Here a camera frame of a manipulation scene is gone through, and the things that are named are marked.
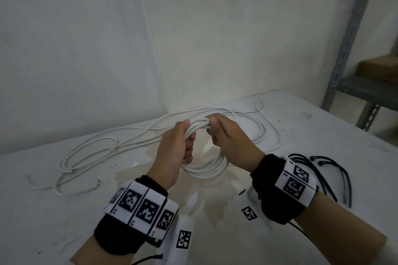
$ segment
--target gray shelf board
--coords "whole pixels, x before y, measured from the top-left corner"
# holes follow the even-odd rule
[[[338,91],[398,111],[398,85],[361,76],[340,80]]]

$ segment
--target shelving unit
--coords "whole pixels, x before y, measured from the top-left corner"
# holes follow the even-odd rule
[[[366,105],[356,124],[357,127],[365,131],[368,131],[371,127],[380,107],[398,111],[398,87],[396,85],[361,76],[350,76],[342,79],[348,56],[351,52],[368,1],[369,0],[356,0],[355,2],[321,106],[323,110],[329,111],[337,91],[365,100]],[[391,53],[396,54],[397,48],[398,39]]]

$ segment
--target hand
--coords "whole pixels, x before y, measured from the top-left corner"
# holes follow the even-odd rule
[[[220,113],[207,117],[211,128],[207,133],[211,135],[213,144],[221,148],[230,163],[253,172],[266,154],[256,147],[237,122]]]
[[[196,133],[192,133],[185,140],[185,130],[190,124],[190,121],[186,119],[183,122],[177,122],[173,129],[163,133],[155,161],[147,173],[147,176],[167,191],[176,184],[181,164],[192,162]]]

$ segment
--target qr code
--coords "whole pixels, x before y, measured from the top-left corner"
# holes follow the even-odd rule
[[[137,218],[151,224],[158,209],[159,206],[156,203],[145,199],[137,212]]]
[[[295,197],[297,200],[300,199],[302,193],[304,192],[305,185],[303,185],[301,182],[296,180],[293,177],[289,177],[287,180],[285,186],[283,187],[283,190],[293,197]]]
[[[189,240],[191,240],[191,234],[192,234],[191,232],[187,232],[186,230],[180,230],[176,247],[188,249]]]
[[[123,198],[120,200],[119,205],[125,210],[132,212],[137,206],[137,202],[141,199],[142,195],[128,189]]]
[[[250,221],[253,219],[257,218],[257,215],[255,212],[253,212],[253,210],[251,209],[251,207],[245,207],[242,209],[243,214],[246,216],[246,218]]]
[[[168,210],[164,210],[162,216],[159,219],[159,222],[157,223],[156,227],[160,228],[162,230],[167,230],[170,223],[172,222],[174,217],[173,212],[169,212]]]
[[[295,165],[295,169],[293,171],[293,174],[296,175],[298,178],[300,178],[302,181],[308,183],[310,179],[310,174],[308,174],[306,171],[304,171],[301,167]]]
[[[109,203],[115,203],[117,198],[119,198],[120,194],[122,194],[124,189],[125,189],[124,187],[121,187],[120,189],[118,189],[116,194],[113,195],[113,197],[112,197],[112,199],[111,199],[111,201]]]

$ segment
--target cardboard box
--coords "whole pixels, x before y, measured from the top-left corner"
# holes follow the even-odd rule
[[[357,75],[398,85],[398,57],[381,56],[361,61]]]

